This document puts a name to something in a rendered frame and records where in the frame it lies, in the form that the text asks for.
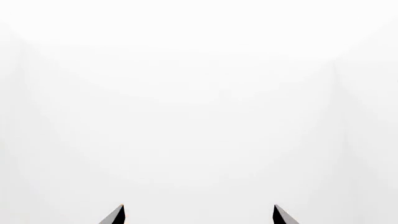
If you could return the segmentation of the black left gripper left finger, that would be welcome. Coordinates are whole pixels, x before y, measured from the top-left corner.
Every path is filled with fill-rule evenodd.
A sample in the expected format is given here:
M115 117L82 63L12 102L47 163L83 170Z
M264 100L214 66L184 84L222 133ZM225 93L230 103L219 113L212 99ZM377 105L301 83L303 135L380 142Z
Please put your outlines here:
M120 205L98 224L124 224L125 220L126 214L124 205Z

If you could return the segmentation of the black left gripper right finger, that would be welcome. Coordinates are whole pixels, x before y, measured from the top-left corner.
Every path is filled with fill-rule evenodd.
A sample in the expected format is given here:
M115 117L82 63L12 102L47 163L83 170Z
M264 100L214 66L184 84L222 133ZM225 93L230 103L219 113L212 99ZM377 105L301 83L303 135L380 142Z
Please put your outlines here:
M299 224L297 220L278 205L274 205L272 219L274 224Z

